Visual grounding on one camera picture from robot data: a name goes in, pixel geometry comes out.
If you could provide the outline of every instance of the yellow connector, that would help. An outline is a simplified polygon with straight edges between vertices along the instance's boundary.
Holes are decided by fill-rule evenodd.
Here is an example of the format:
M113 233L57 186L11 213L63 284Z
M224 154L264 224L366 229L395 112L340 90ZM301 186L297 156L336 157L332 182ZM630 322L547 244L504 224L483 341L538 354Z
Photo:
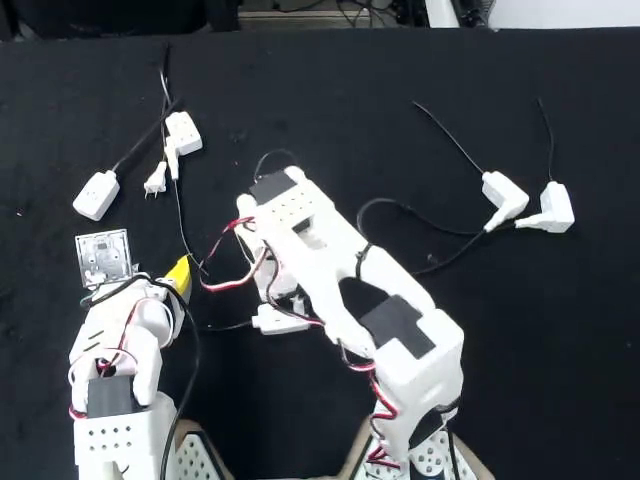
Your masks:
M165 278L170 278L175 282L175 288L183 298L189 298L191 294L191 270L189 268L189 258L186 255L178 260L175 266L165 275Z

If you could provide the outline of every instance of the white plug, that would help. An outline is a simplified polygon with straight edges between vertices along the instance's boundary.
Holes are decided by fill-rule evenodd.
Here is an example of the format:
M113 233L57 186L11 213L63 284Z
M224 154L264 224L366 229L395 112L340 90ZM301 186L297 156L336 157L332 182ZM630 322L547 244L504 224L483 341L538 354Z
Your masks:
M309 328L309 322L280 313L268 303L258 306L258 314L251 318L251 322L264 335L299 332Z
M529 195L500 172L484 172L482 182L482 193L498 207L484 226L486 232L519 215L529 203Z
M158 196L158 193L167 191L166 177L164 176L167 171L167 162L160 162L155 171L149 175L149 178L144 182L144 198L150 193Z
M164 154L167 157L167 163L169 164L169 172L171 172L171 180L177 180L180 176L180 169L178 164L178 151L173 143L173 137L168 136L165 138Z
M549 182L540 194L542 213L516 220L516 228L537 228L550 233L564 233L575 218L567 188L562 183Z
M187 112L174 112L164 121L173 138L178 155L188 155L202 148L202 137Z
M96 172L73 201L73 208L93 221L99 221L120 191L115 172Z

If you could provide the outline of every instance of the black cloth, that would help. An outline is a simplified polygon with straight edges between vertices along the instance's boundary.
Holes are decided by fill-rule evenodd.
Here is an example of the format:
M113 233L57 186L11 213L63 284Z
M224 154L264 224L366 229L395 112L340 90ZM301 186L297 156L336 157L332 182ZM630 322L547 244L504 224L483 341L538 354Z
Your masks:
M411 105L427 104L481 167L500 170L539 211L547 139L571 194L564 235L508 231L421 279L465 331L465 384L453 428L498 478L632 478L638 446L640 31L351 31L171 39L171 84L205 149L182 160L187 233L202 255L236 215L257 159L286 147L351 222L395 197L451 228L479 229L493 207L481 179ZM3 478L73 478L67 354L84 314L74 235L127 228L134 261L161 275L182 255L172 195L145 201L151 152L121 178L99 223L71 202L159 115L163 38L0 46L0 465ZM277 168L277 159L267 168ZM365 219L408 269L462 240L391 207ZM246 268L233 239L214 279ZM246 321L248 285L194 288L202 324ZM240 479L335 474L373 396L318 330L203 338L186 415ZM181 398L192 365L184 331L161 387Z

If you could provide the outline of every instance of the extension socket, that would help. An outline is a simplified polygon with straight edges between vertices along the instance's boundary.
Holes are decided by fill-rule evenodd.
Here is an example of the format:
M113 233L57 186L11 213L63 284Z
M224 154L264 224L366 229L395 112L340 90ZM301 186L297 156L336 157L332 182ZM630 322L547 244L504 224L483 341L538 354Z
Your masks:
M188 155L202 148L202 137L187 112L174 112L164 123L178 155Z
M80 215L98 222L119 191L120 185L115 172L96 172L73 201L73 208Z

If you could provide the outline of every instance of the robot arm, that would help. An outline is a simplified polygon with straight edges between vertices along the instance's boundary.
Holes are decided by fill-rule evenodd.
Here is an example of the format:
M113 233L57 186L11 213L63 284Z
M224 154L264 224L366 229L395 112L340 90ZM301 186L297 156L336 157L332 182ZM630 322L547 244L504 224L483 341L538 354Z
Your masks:
M186 296L190 284L185 275L188 262L183 258L162 281ZM179 335L184 311L167 289L151 285L143 274L137 277L113 296L108 294L122 282L98 288L69 354L69 413L75 420L80 480L160 476L176 412L173 401L158 391L160 349ZM164 303L167 295L172 308ZM167 479L177 471L174 450Z
M386 251L369 245L298 167L262 177L237 205L241 217L253 217L253 228L239 226L236 234L254 258L265 245L272 253L255 277L261 298L269 300L269 283L275 298L301 288L327 337L373 361L380 399L372 417L374 436L402 469L408 468L410 450L456 412L462 330ZM356 319L340 294L339 282L346 277L389 297Z

